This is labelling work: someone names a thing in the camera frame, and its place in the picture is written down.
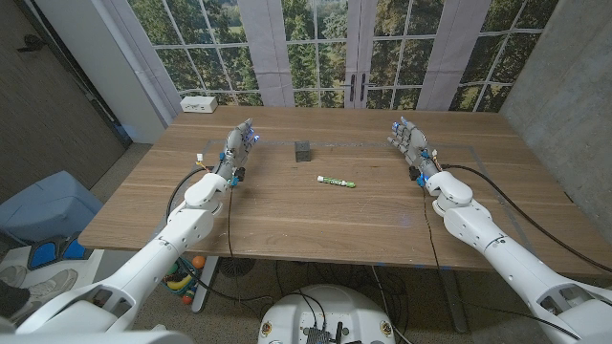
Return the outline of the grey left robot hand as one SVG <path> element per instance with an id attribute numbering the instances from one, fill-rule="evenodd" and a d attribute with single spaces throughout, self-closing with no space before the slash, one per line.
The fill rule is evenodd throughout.
<path id="1" fill-rule="evenodd" d="M 246 164 L 251 149 L 258 141 L 259 136 L 254 133 L 251 118 L 238 124 L 227 136 L 216 173 L 228 179 L 236 169 Z"/>

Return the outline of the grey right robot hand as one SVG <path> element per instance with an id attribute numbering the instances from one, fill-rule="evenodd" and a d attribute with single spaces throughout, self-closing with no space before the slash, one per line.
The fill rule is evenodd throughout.
<path id="1" fill-rule="evenodd" d="M 404 155 L 413 181 L 420 177 L 428 180 L 442 171 L 435 158 L 436 150 L 430 146 L 425 134 L 412 121 L 401 117 L 399 121 L 394 122 L 392 134 L 387 141 Z"/>

